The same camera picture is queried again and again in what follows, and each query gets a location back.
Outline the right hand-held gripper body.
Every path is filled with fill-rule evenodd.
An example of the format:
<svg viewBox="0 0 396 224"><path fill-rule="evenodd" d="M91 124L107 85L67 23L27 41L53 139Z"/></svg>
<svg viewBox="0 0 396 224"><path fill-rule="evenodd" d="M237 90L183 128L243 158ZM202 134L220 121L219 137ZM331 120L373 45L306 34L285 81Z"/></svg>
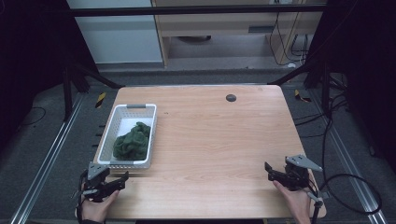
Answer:
<svg viewBox="0 0 396 224"><path fill-rule="evenodd" d="M309 186L309 170L322 172L321 166L309 160L305 155L296 155L285 158L289 190L304 189Z"/></svg>

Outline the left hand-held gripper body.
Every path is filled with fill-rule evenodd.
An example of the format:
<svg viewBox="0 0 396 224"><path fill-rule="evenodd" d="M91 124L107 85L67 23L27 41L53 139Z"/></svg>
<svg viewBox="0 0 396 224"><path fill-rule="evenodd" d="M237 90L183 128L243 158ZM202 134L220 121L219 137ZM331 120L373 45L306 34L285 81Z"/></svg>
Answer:
<svg viewBox="0 0 396 224"><path fill-rule="evenodd" d="M88 167L82 194L95 203L100 203L108 196L106 177L109 174L110 169L107 166L91 162Z"/></svg>

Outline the person's right hand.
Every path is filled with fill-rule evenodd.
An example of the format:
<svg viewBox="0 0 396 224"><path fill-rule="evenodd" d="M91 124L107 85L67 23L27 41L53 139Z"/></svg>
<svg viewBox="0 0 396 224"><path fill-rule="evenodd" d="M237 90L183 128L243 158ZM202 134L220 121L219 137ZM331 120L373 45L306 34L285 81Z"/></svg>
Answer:
<svg viewBox="0 0 396 224"><path fill-rule="evenodd" d="M273 182L286 200L287 207L297 224L311 224L310 198L304 190L290 191L278 181Z"/></svg>

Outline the person's left hand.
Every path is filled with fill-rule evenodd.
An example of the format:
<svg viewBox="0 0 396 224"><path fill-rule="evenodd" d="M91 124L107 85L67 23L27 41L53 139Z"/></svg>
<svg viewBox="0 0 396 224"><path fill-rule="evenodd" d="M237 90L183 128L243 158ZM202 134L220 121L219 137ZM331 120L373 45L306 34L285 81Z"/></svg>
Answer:
<svg viewBox="0 0 396 224"><path fill-rule="evenodd" d="M105 224L110 206L119 196L119 191L114 191L109 197L100 203L83 199L81 204L81 224Z"/></svg>

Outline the dark green cloth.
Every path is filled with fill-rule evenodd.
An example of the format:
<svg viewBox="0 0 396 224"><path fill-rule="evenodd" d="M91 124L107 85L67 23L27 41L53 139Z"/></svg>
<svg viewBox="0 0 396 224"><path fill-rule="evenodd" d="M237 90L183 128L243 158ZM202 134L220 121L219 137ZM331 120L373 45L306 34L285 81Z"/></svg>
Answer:
<svg viewBox="0 0 396 224"><path fill-rule="evenodd" d="M137 122L127 134L119 136L113 145L113 156L122 161L143 161L148 154L151 128Z"/></svg>

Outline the white perforated plastic basket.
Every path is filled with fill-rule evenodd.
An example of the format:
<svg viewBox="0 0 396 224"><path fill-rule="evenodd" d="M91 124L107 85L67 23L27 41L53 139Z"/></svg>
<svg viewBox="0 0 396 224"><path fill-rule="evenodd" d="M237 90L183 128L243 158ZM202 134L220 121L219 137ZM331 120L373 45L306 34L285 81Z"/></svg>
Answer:
<svg viewBox="0 0 396 224"><path fill-rule="evenodd" d="M122 161L113 156L113 145L116 138L127 134L137 122L143 122L151 128L148 143L148 154L143 161ZM99 148L97 162L114 169L148 169L151 164L157 122L157 106L117 105L103 135L103 143Z"/></svg>

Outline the black metal stand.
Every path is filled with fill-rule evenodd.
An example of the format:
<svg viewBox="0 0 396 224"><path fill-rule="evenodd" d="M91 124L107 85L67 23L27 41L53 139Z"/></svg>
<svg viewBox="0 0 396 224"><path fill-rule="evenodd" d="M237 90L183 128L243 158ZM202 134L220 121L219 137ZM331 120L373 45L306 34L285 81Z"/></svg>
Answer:
<svg viewBox="0 0 396 224"><path fill-rule="evenodd" d="M292 70L285 76L269 82L269 85L283 85L302 73L307 73L304 86L308 89L314 88L321 82L321 109L326 117L331 116L330 110L330 68L325 56L316 56L305 62L304 65Z"/></svg>
<svg viewBox="0 0 396 224"><path fill-rule="evenodd" d="M97 81L105 84L112 89L122 88L121 84L117 84L103 76L98 72L75 61L66 61L63 70L63 87L64 87L64 121L69 120L73 112L73 101L71 86L75 85L78 92L87 92L90 85L85 76L92 77Z"/></svg>

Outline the black curtain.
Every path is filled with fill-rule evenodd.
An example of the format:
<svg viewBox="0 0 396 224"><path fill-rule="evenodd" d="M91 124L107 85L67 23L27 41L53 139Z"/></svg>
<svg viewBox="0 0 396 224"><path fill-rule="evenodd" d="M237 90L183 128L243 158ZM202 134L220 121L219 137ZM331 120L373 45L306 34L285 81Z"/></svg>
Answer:
<svg viewBox="0 0 396 224"><path fill-rule="evenodd" d="M309 55L346 75L360 122L396 173L396 0L327 0L327 6Z"/></svg>
<svg viewBox="0 0 396 224"><path fill-rule="evenodd" d="M0 153L31 110L35 96L63 81L63 67L45 33L46 25L77 63L97 70L76 20L44 14L68 8L66 0L0 0Z"/></svg>

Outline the white cabinet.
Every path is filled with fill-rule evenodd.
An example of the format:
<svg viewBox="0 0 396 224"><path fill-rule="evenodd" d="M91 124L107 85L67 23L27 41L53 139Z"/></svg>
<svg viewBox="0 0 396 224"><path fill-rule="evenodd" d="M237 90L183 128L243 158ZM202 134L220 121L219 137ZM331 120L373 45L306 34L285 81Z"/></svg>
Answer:
<svg viewBox="0 0 396 224"><path fill-rule="evenodd" d="M66 0L71 9L152 7L150 0ZM76 17L97 64L161 63L154 17Z"/></svg>

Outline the light wooden desk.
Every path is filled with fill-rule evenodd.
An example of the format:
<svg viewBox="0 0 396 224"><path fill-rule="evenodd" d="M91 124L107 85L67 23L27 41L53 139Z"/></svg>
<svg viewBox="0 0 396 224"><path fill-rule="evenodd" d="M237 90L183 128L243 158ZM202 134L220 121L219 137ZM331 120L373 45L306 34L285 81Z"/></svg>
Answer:
<svg viewBox="0 0 396 224"><path fill-rule="evenodd" d="M325 4L327 0L150 0L155 7ZM265 34L277 63L291 59L297 35L316 32L321 12L158 15L161 37Z"/></svg>

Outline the aluminium floor rail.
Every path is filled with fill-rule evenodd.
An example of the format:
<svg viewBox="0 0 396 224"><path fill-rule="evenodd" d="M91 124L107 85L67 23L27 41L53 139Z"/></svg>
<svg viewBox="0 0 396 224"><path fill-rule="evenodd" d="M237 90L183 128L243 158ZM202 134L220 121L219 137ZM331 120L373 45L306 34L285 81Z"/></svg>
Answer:
<svg viewBox="0 0 396 224"><path fill-rule="evenodd" d="M9 221L9 224L25 224L28 219L35 202L43 189L47 178L50 174L50 171L56 162L58 155L64 145L65 139L68 136L76 118L79 110L81 109L81 104L85 98L85 93L78 93L75 98L75 102L72 104L72 111L69 118L62 123L62 126L57 133L54 141L52 142L49 151L41 163L37 173L35 174L35 178L30 185L30 188L25 193L23 200L21 201L18 209L13 214L12 218Z"/></svg>
<svg viewBox="0 0 396 224"><path fill-rule="evenodd" d="M350 154L347 152L346 145L344 144L336 127L333 125L332 113L340 106L346 105L347 100L340 100L339 95L334 96L330 100L331 116L328 118L325 116L324 112L321 109L321 95L317 91L309 91L309 94L311 95L312 102L315 104L318 111L323 114L322 121L325 124L321 154L321 163L324 179L323 186L327 187L330 181L334 180L336 177L347 177L350 180L351 185L361 202L361 206L363 208L363 211L361 213L367 216L372 224L388 224L388 221L381 210L382 200L380 195L376 192L375 188L362 177L361 171L351 158ZM332 176L326 175L325 148L327 138L330 138L330 140L332 141L334 151L337 153L337 156L343 168L345 169L345 172L343 174Z"/></svg>

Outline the black horizontal frame bar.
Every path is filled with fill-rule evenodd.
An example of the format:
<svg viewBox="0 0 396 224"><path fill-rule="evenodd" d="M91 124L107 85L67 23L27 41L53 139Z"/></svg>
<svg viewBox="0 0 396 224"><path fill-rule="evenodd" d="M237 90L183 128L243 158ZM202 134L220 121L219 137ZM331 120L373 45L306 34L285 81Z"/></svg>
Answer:
<svg viewBox="0 0 396 224"><path fill-rule="evenodd" d="M302 5L262 5L262 6L185 6L185 7L120 7L120 8L79 8L64 12L73 17L104 16L146 16L146 15L189 15L189 14L229 14L229 13L277 13L277 12L320 12L326 4Z"/></svg>

